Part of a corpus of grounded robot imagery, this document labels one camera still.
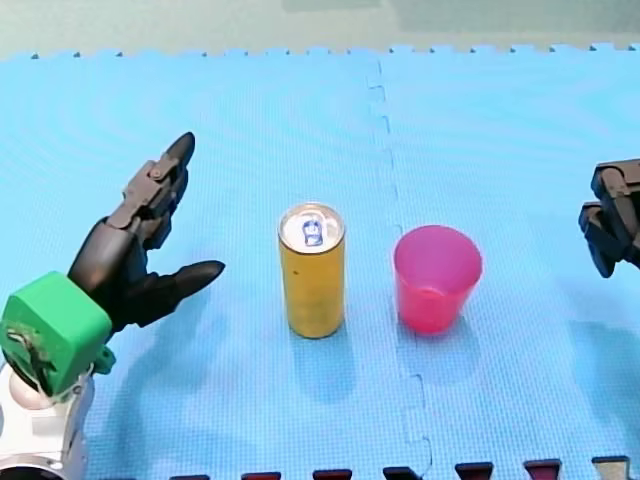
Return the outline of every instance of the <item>robotic hand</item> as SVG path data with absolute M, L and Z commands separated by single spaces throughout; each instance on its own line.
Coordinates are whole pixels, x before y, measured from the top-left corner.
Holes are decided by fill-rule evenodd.
M 640 268 L 640 160 L 597 165 L 591 189 L 599 202 L 582 206 L 579 223 L 600 275 L 623 260 Z
M 172 313 L 224 270 L 207 261 L 173 275 L 147 272 L 148 250 L 171 230 L 194 147 L 186 133 L 144 164 L 67 275 L 51 272 L 9 297 L 0 320 L 0 479 L 84 478 L 92 375 L 115 363 L 106 343 L 126 325 L 145 327 Z

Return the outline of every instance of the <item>floor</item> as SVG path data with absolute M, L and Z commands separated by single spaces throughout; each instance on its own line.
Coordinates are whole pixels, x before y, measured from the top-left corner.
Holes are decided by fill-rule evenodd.
M 386 50 L 450 44 L 587 46 L 638 38 L 634 0 L 0 0 L 0 58 L 17 52 Z

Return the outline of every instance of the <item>pull tab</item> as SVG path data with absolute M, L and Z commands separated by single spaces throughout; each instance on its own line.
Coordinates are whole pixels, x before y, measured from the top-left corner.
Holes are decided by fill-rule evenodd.
M 304 244 L 307 247 L 319 247 L 322 245 L 322 225 L 318 220 L 307 220 L 302 224 Z

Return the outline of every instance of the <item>yellow can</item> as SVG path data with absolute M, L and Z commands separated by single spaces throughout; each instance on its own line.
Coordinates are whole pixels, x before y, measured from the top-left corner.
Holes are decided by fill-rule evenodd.
M 344 237 L 340 215 L 319 203 L 295 206 L 280 220 L 287 320 L 298 335 L 327 337 L 344 321 Z

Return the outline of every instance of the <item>cup rim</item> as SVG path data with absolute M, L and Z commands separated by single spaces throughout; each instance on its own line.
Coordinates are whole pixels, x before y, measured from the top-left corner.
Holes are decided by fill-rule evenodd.
M 445 230 L 449 230 L 453 233 L 456 233 L 457 235 L 461 235 L 465 241 L 471 246 L 473 253 L 475 254 L 475 256 L 478 258 L 479 260 L 479 268 L 477 273 L 473 276 L 473 281 L 470 282 L 468 285 L 466 285 L 465 287 L 461 287 L 459 289 L 456 289 L 454 291 L 449 291 L 445 294 L 445 296 L 459 296 L 462 294 L 465 294 L 467 292 L 469 292 L 471 289 L 473 289 L 478 282 L 480 281 L 480 278 L 482 277 L 482 274 L 484 272 L 484 261 L 483 261 L 483 257 L 482 257 L 482 253 L 480 252 L 480 249 L 478 248 L 478 246 L 476 245 L 476 243 L 464 232 L 453 228 L 453 227 L 449 227 L 447 225 L 440 225 L 440 224 L 433 224 L 433 225 L 421 225 L 419 227 L 413 228 L 411 230 L 409 230 L 407 233 L 405 233 L 404 235 L 402 235 L 402 237 L 400 238 L 400 240 L 398 240 L 398 242 L 396 243 L 396 246 L 393 250 L 393 270 L 394 273 L 396 275 L 396 279 L 397 281 L 400 281 L 404 287 L 406 287 L 409 290 L 412 290 L 414 292 L 420 292 L 420 291 L 424 291 L 426 289 L 422 289 L 420 287 L 416 287 L 415 285 L 410 284 L 406 278 L 404 277 L 404 275 L 402 275 L 402 273 L 400 272 L 400 270 L 398 269 L 398 250 L 401 246 L 402 240 L 407 237 L 408 235 L 415 233 L 418 230 L 425 230 L 425 229 L 445 229 Z

